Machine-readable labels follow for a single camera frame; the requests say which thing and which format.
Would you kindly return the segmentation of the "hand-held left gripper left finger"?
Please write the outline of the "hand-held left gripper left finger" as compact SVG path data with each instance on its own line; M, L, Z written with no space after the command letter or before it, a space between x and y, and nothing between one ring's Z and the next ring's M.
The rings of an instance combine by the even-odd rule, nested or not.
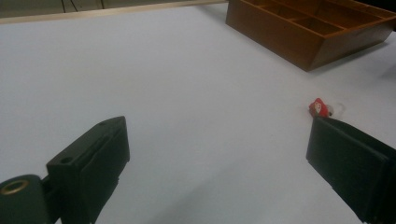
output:
M93 224L130 160L126 118L104 120L47 163L63 224Z

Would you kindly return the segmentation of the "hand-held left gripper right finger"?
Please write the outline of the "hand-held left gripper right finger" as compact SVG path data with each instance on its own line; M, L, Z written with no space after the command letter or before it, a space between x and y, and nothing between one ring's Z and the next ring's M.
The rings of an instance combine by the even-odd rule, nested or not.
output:
M313 119L308 162L367 224L396 224L396 149L331 118Z

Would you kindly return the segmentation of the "small red candy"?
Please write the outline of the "small red candy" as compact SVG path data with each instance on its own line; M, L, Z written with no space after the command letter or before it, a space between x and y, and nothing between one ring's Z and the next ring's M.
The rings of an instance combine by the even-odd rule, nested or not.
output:
M346 107L341 103L327 104L321 98L315 99L309 106L308 112L314 117L340 119Z

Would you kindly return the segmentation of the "wooden compartment tray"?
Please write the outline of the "wooden compartment tray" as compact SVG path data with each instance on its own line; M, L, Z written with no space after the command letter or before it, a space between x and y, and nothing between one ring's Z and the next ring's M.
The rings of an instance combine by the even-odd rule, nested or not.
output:
M396 13L356 0L229 0L226 23L311 71L384 42Z

